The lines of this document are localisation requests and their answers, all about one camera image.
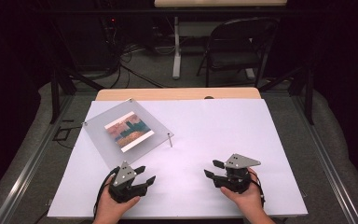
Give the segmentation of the light wooden desk top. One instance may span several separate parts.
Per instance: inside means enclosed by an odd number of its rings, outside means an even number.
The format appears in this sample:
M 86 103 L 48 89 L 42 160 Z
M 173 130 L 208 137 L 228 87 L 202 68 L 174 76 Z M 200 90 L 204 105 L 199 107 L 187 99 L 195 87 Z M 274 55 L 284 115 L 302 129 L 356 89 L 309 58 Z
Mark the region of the light wooden desk top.
M 154 0 L 155 7 L 280 7 L 288 0 Z

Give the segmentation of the person's right hand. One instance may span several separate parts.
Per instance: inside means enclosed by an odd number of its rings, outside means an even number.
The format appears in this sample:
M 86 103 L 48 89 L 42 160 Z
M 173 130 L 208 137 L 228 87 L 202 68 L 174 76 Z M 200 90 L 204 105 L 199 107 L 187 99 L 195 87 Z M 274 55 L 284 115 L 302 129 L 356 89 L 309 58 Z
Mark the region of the person's right hand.
M 256 215 L 260 212 L 263 212 L 261 193 L 259 187 L 257 186 L 257 174 L 253 169 L 249 169 L 249 173 L 252 182 L 245 192 L 236 193 L 225 187 L 220 188 L 221 192 L 232 202 L 234 202 L 246 217 L 250 217 L 251 215 Z

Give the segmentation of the white paper table mat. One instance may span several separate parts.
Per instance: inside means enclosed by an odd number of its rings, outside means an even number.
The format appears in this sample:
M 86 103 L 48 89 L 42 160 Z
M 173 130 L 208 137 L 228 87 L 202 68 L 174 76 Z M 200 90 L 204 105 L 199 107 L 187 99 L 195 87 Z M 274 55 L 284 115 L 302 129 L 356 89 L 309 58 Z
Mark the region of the white paper table mat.
M 146 123 L 154 133 L 123 152 L 105 127 L 130 112 L 150 113 Z M 213 161 L 234 153 L 259 161 L 255 171 L 268 215 L 308 213 L 265 101 L 213 99 L 93 102 L 48 216 L 91 218 L 103 180 L 128 161 L 145 168 L 137 182 L 155 182 L 126 219 L 239 217 L 236 205 L 205 174 L 223 175 Z

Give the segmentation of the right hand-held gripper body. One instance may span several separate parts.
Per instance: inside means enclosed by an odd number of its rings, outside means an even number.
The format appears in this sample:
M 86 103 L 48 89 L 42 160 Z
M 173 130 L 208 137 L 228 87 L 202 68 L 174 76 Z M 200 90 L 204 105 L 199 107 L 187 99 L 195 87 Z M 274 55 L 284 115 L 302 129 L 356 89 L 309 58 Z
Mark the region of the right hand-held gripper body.
M 240 154 L 232 154 L 225 164 L 226 175 L 213 177 L 213 183 L 217 188 L 225 187 L 231 191 L 243 193 L 248 188 L 252 179 L 249 173 L 249 167 L 260 165 L 261 162 L 242 156 Z

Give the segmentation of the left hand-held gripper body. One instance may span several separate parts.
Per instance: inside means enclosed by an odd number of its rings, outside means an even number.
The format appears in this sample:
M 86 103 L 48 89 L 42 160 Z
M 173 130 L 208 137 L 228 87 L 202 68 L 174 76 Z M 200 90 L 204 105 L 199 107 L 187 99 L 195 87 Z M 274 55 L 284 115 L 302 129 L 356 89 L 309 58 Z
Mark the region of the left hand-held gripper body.
M 139 184 L 133 186 L 133 181 L 137 174 L 126 161 L 117 167 L 114 176 L 109 183 L 109 194 L 117 203 L 124 203 L 135 196 L 145 196 L 147 193 L 147 184 Z

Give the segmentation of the white desk leg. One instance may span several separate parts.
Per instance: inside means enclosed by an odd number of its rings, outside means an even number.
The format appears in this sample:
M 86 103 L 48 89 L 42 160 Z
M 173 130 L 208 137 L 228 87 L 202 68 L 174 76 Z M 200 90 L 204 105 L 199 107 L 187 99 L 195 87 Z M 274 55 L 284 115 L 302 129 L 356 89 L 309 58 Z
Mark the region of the white desk leg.
M 180 50 L 180 36 L 179 36 L 179 20 L 174 18 L 174 58 L 172 68 L 172 78 L 177 80 L 180 78 L 181 70 L 181 50 Z

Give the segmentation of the aluminium floor rail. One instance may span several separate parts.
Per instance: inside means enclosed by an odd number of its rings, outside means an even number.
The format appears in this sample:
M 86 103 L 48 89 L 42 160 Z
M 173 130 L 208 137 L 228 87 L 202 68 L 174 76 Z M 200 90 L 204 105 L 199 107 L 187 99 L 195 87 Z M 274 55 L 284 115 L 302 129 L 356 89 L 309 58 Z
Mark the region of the aluminium floor rail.
M 19 178 L 14 183 L 13 188 L 10 190 L 4 204 L 0 208 L 0 224 L 9 224 L 13 218 L 16 209 L 18 208 L 22 197 L 26 190 L 29 188 L 34 175 L 41 162 L 45 159 L 46 153 L 53 146 L 59 146 L 64 151 L 70 151 L 72 148 L 65 144 L 65 138 L 57 140 L 56 135 L 62 130 L 62 118 L 70 108 L 74 96 L 65 96 L 60 105 L 62 113 L 58 116 L 57 120 L 48 126 L 47 132 L 42 138 L 41 143 L 38 145 L 36 150 L 31 155 L 31 158 L 25 164 Z
M 345 218 L 347 219 L 348 224 L 358 224 L 358 211 L 355 208 L 350 194 L 348 193 L 347 188 L 344 186 L 337 172 L 337 169 L 335 168 L 328 155 L 321 136 L 317 133 L 316 128 L 309 123 L 309 120 L 305 116 L 305 106 L 303 106 L 301 98 L 298 96 L 293 96 L 292 101 L 296 107 L 296 111 L 299 113 L 304 123 L 304 126 L 310 134 L 312 142 L 315 145 L 318 160 L 324 170 L 324 174 L 326 175 L 329 185 L 335 194 L 337 202 Z

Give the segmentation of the light wooden table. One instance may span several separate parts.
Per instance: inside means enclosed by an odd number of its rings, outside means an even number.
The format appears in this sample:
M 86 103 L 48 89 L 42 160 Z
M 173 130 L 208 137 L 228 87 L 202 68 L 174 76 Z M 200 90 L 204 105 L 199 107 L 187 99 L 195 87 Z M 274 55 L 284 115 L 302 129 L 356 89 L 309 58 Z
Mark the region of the light wooden table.
M 105 89 L 97 93 L 96 101 L 197 100 L 213 99 L 260 99 L 257 88 L 166 88 L 166 89 Z

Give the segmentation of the person's left hand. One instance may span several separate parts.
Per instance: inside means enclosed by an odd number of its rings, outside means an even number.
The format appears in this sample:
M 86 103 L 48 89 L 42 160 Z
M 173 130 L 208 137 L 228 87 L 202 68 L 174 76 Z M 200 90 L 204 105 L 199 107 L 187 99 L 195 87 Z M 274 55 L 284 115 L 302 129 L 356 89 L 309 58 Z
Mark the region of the person's left hand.
M 114 199 L 111 198 L 111 195 L 108 192 L 108 187 L 103 189 L 103 193 L 100 197 L 100 200 L 97 205 L 95 219 L 121 219 L 121 217 L 130 209 L 133 208 L 141 198 L 135 196 L 134 198 L 128 200 L 124 203 L 117 203 Z

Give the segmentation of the clear acrylic picture frame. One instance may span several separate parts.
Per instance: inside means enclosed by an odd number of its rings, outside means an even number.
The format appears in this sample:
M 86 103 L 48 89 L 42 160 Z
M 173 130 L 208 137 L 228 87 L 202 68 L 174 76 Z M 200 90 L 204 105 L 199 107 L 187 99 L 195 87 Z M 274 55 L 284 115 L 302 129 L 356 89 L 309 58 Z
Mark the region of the clear acrylic picture frame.
M 174 133 L 134 99 L 109 108 L 83 123 L 106 166 L 133 163 L 168 141 Z

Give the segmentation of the black folding chair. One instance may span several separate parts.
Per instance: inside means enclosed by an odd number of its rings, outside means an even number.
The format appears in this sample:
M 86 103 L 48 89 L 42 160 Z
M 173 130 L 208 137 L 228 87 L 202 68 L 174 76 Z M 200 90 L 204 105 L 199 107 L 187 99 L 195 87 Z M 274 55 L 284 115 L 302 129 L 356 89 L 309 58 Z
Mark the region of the black folding chair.
M 197 72 L 205 68 L 205 86 L 210 86 L 210 72 L 256 69 L 258 86 L 269 43 L 279 22 L 273 18 L 234 19 L 219 24 L 211 32 Z

